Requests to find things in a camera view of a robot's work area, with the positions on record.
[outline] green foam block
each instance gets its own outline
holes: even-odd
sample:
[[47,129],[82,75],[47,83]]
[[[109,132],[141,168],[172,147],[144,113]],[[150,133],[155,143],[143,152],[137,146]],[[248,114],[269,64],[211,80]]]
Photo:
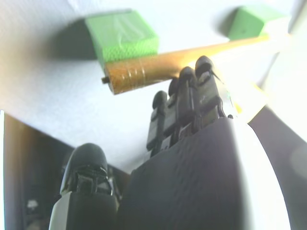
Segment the green foam block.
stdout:
[[264,5],[243,6],[237,9],[229,30],[230,40],[285,34],[291,17]]
[[157,54],[158,36],[136,11],[90,17],[85,23],[102,65]]

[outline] brown rolling pin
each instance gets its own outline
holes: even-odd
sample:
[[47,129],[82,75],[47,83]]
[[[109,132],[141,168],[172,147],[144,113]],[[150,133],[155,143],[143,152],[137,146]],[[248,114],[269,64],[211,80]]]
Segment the brown rolling pin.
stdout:
[[226,58],[233,58],[240,53],[277,53],[287,44],[289,36],[288,34],[278,37],[266,35],[155,56],[108,62],[105,64],[106,77],[103,78],[103,83],[109,83],[114,94],[134,90],[178,77],[182,68],[185,66],[194,68],[195,61],[203,55],[210,57],[214,62],[214,55],[219,53],[219,56],[225,54]]

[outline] white tabletop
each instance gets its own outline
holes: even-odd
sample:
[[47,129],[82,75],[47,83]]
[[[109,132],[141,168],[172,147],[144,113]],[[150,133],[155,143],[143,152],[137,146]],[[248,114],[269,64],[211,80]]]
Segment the white tabletop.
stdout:
[[[74,147],[100,145],[110,164],[130,172],[146,152],[152,100],[163,82],[112,95],[96,60],[50,57],[53,37],[86,15],[136,9],[160,37],[159,52],[227,42],[221,23],[252,0],[2,0],[0,2],[0,109]],[[285,13],[301,0],[268,0]],[[248,66],[259,78],[272,57]]]

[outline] light green cube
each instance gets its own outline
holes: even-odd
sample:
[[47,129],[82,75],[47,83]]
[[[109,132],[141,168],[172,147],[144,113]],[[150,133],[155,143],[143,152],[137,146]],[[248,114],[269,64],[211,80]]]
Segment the light green cube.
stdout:
[[157,54],[158,36],[136,11],[90,17],[85,23],[102,65]]
[[259,4],[238,8],[229,30],[230,40],[285,34],[291,17],[276,9]]

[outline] robotic hand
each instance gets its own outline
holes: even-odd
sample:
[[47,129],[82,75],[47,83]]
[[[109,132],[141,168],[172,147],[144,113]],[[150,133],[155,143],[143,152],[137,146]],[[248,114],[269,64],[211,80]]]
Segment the robotic hand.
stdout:
[[207,57],[173,79],[168,100],[154,97],[149,159],[118,210],[104,154],[90,147],[71,156],[50,230],[290,230],[270,161]]

